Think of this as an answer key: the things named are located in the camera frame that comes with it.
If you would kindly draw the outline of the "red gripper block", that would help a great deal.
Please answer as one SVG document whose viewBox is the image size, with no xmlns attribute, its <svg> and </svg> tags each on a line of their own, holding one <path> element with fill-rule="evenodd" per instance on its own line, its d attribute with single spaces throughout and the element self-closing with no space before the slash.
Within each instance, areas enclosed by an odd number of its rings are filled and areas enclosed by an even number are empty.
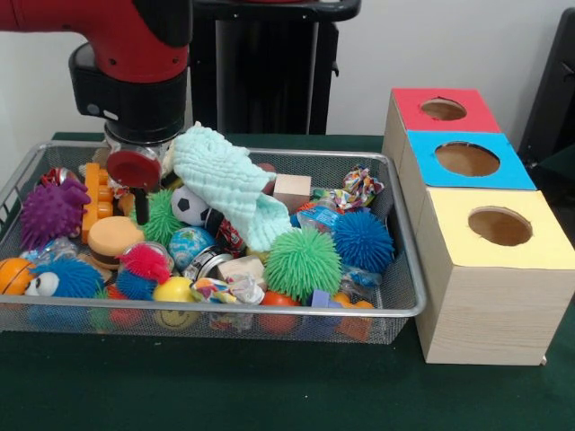
<svg viewBox="0 0 575 431">
<path fill-rule="evenodd" d="M 120 150 L 109 155 L 107 171 L 118 184 L 134 189 L 137 223 L 146 224 L 149 220 L 146 190 L 155 188 L 161 178 L 161 164 L 157 157 Z"/>
</svg>

